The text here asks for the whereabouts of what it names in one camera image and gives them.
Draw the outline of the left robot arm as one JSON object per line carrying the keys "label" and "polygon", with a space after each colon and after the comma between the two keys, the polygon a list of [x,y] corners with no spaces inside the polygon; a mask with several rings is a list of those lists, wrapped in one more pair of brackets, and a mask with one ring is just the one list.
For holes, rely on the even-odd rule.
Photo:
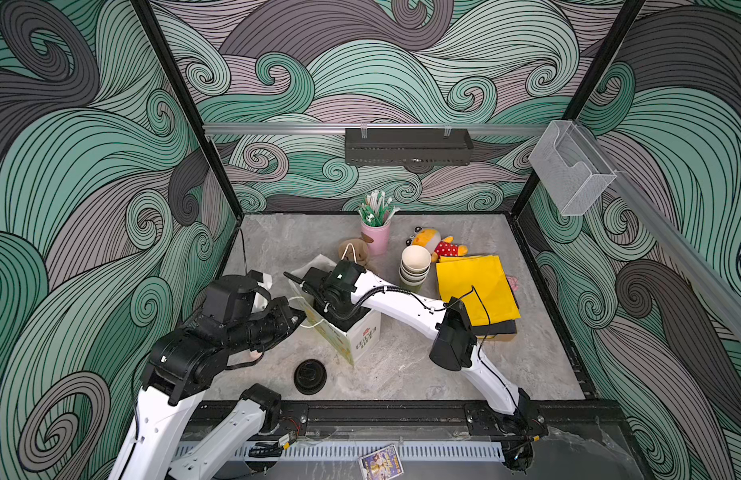
{"label": "left robot arm", "polygon": [[272,276],[256,270],[222,276],[208,284],[202,307],[152,346],[110,478],[210,479],[246,440],[278,428],[282,396],[255,383],[190,453],[174,456],[216,376],[234,368],[230,356],[266,353],[306,318],[271,287]]}

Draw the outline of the white paper bag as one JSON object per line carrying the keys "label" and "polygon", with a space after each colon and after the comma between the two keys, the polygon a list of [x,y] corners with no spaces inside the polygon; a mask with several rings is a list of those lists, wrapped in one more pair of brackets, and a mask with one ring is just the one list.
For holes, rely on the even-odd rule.
{"label": "white paper bag", "polygon": [[290,298],[290,303],[296,306],[296,309],[306,313],[306,320],[304,320],[302,327],[320,333],[350,365],[356,365],[358,360],[378,343],[381,334],[382,315],[379,312],[366,308],[368,309],[368,313],[362,320],[354,324],[354,327],[350,328],[350,330],[344,332],[328,323],[314,309],[314,299],[302,291],[302,286],[300,286],[306,272],[311,267],[332,271],[336,264],[338,263],[328,259],[328,257],[319,255],[305,266],[293,272],[286,272],[284,276],[288,279],[290,289],[294,293],[294,296]]}

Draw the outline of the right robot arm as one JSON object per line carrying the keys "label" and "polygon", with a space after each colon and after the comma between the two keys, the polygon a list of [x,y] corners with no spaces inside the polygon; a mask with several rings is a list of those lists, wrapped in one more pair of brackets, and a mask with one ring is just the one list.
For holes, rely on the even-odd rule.
{"label": "right robot arm", "polygon": [[528,394],[483,354],[462,298],[426,298],[348,260],[330,271],[312,267],[302,276],[288,272],[284,276],[312,297],[314,309],[326,321],[336,326],[354,324],[370,312],[397,320],[432,340],[430,360],[444,370],[464,374],[494,412],[516,418],[528,414]]}

